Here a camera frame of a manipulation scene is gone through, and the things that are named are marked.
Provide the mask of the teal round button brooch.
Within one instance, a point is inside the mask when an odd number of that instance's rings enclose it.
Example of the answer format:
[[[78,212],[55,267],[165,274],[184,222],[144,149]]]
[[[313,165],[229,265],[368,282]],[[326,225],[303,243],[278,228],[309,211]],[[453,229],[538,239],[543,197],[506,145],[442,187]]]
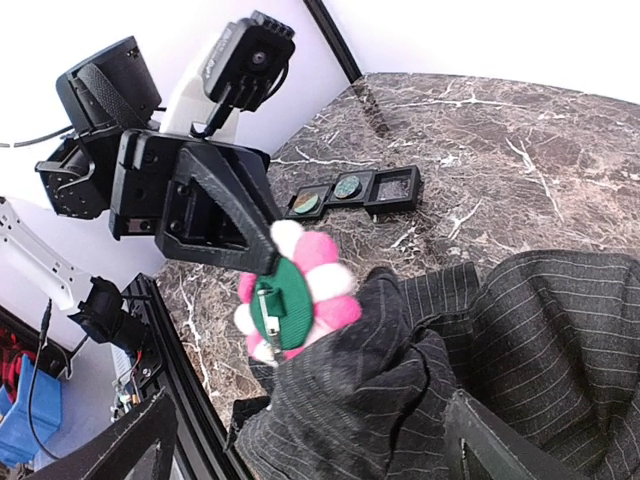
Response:
[[[357,196],[361,191],[361,180],[357,175],[342,177],[335,185],[334,196],[344,200]]]

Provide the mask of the black pinstriped garment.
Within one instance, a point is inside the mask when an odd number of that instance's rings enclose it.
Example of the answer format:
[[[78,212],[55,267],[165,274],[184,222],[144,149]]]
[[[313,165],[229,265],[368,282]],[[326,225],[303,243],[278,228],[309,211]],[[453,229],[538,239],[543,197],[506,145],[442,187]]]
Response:
[[[372,270],[362,318],[234,405],[230,440],[262,479],[444,479],[464,390],[591,479],[639,475],[639,263],[563,250],[400,280]]]

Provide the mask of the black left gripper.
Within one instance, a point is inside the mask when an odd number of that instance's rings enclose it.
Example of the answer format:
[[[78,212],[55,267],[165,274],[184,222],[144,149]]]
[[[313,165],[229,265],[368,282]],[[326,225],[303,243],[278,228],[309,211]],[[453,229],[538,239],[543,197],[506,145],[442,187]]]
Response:
[[[253,148],[129,130],[120,141],[109,228],[151,236],[165,258],[269,275],[281,218],[270,157]]]

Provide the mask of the pink white beaded brooch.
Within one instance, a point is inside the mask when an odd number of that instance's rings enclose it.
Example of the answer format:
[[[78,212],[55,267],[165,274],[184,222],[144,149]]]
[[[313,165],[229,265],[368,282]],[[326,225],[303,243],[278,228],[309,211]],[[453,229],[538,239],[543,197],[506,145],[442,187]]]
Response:
[[[249,357],[275,367],[357,322],[362,308],[354,276],[328,234],[294,220],[274,222],[270,234],[279,254],[275,272],[241,275],[234,323]]]

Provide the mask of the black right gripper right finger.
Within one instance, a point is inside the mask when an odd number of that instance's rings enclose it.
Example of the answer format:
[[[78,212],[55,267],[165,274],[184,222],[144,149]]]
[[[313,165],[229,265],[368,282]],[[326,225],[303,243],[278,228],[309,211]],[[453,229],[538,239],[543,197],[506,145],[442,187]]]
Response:
[[[583,479],[546,454],[464,390],[444,414],[444,458],[451,479]]]

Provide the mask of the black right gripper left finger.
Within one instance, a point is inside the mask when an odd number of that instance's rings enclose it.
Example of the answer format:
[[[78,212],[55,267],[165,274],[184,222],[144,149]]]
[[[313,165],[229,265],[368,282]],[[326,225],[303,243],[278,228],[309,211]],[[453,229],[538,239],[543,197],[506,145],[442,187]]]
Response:
[[[168,479],[177,440],[175,405],[164,392],[144,400],[84,446],[31,479]]]

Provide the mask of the orange green round brooch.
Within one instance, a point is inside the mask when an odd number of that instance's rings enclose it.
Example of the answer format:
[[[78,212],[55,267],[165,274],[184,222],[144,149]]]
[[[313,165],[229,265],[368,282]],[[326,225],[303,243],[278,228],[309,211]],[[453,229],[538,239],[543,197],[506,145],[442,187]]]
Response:
[[[324,201],[324,193],[319,189],[301,191],[292,206],[292,212],[297,216],[312,215],[320,211]]]

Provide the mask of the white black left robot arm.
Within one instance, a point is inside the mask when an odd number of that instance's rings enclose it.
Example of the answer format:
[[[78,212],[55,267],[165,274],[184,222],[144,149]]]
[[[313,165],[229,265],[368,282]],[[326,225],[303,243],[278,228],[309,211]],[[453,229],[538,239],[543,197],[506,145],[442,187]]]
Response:
[[[235,110],[257,110],[284,82],[294,43],[286,32],[238,24],[205,53],[196,78],[212,109],[184,134],[153,128],[159,92],[134,38],[84,60],[57,81],[74,128],[37,165],[57,214],[109,214],[115,238],[154,239],[169,258],[272,273],[270,235],[280,210],[266,154],[213,140]]]

